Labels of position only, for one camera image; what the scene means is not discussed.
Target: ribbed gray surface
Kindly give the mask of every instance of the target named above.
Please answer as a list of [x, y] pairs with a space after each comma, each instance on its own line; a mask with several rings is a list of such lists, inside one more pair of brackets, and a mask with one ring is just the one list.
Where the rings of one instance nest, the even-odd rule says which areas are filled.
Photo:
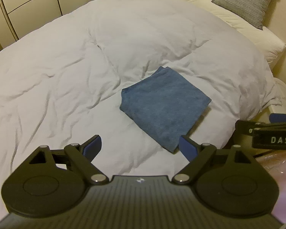
[[278, 229], [271, 215], [232, 219], [202, 206], [190, 188], [173, 185], [167, 177], [116, 176], [105, 186], [95, 186], [73, 209], [45, 219], [10, 214], [0, 229]]

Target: blue towel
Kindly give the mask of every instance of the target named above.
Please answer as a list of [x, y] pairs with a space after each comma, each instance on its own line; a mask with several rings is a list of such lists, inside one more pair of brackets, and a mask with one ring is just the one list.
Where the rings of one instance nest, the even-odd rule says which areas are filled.
[[211, 99], [170, 67], [122, 90], [120, 109], [170, 152]]

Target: black device labeled das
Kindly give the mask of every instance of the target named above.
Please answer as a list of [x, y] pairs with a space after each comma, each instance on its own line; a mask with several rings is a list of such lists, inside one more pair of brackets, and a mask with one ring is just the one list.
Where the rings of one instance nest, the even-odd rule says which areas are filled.
[[[113, 176], [92, 159], [95, 135], [63, 150], [38, 147], [5, 181], [9, 211], [0, 229], [182, 228], [278, 229], [271, 215], [278, 186], [241, 148], [198, 145], [197, 156], [170, 181], [167, 176]], [[67, 170], [56, 164], [66, 164]]]

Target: white bed sheet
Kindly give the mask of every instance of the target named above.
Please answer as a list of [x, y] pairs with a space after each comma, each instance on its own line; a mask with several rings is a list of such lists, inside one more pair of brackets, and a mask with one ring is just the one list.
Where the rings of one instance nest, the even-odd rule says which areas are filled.
[[198, 143], [220, 148], [237, 119], [279, 103], [263, 55], [211, 13], [181, 0], [95, 0], [0, 52], [0, 190], [39, 145], [62, 149], [94, 134], [103, 147], [92, 163], [109, 177], [171, 178], [185, 157], [119, 109], [121, 89], [159, 66], [212, 99], [191, 136]]

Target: pink plastic bag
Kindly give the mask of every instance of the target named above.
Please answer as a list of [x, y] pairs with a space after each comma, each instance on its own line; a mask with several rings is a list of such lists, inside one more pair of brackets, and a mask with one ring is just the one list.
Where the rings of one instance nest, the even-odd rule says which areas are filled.
[[275, 151], [256, 159], [275, 179], [280, 194], [272, 215], [286, 223], [286, 151]]

